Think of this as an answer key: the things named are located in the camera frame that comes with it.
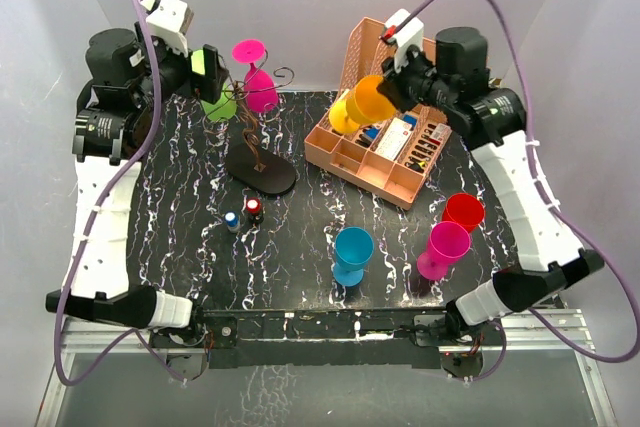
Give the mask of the green wine glass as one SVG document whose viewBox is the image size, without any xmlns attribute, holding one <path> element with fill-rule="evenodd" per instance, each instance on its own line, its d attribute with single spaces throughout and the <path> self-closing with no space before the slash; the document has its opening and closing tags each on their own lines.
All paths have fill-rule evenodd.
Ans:
<svg viewBox="0 0 640 427">
<path fill-rule="evenodd" d="M 205 74 L 204 52 L 198 49 L 191 56 L 192 71 L 197 74 Z M 205 116 L 211 122 L 228 121 L 232 119 L 237 110 L 236 101 L 233 98 L 232 86 L 229 79 L 226 79 L 220 98 L 215 104 L 201 101 Z"/>
</svg>

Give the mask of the orange wine glass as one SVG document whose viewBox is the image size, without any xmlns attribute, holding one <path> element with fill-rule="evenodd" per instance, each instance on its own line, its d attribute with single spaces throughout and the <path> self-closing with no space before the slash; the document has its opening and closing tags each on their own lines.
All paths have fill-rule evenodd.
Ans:
<svg viewBox="0 0 640 427">
<path fill-rule="evenodd" d="M 368 75 L 344 92 L 329 109 L 331 128 L 346 135 L 393 117 L 394 105 L 377 90 L 383 80 L 381 75 Z"/>
</svg>

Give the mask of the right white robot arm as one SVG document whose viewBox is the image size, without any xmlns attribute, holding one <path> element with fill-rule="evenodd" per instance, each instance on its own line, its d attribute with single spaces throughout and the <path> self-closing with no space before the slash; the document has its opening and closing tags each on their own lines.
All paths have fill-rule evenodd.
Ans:
<svg viewBox="0 0 640 427">
<path fill-rule="evenodd" d="M 379 92 L 406 112 L 422 104 L 439 109 L 484 171 L 516 240 L 519 265 L 448 303 L 447 335 L 466 344 L 482 323 L 522 312 L 565 290 L 604 266 L 602 257 L 583 247 L 551 212 L 539 179 L 529 171 L 526 112 L 511 89 L 494 87 L 487 66 L 488 43 L 472 27 L 437 33 L 435 58 L 429 60 L 419 37 L 407 40 L 388 28 L 382 40 L 395 48 L 382 64 Z"/>
</svg>

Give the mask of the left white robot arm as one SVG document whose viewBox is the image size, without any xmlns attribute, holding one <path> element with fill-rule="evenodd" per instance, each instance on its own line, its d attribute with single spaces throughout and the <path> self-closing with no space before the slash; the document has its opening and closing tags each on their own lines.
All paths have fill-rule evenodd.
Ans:
<svg viewBox="0 0 640 427">
<path fill-rule="evenodd" d="M 74 253 L 64 288 L 45 298 L 57 317 L 136 329 L 169 328 L 194 346 L 207 323 L 191 300 L 129 282 L 126 253 L 129 215 L 141 172 L 143 144 L 174 93 L 214 103 L 228 77 L 218 51 L 174 52 L 153 35 L 145 46 L 138 28 L 93 35 L 85 53 L 91 73 L 77 99 L 72 153 L 78 179 Z"/>
</svg>

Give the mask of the blue wine glass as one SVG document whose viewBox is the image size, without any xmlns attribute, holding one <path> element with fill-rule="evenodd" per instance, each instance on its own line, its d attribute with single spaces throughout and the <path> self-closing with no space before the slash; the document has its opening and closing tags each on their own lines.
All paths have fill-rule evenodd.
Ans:
<svg viewBox="0 0 640 427">
<path fill-rule="evenodd" d="M 374 241 L 366 230 L 348 227 L 336 236 L 334 252 L 334 279 L 344 287 L 354 287 L 364 277 L 365 268 L 373 256 Z"/>
</svg>

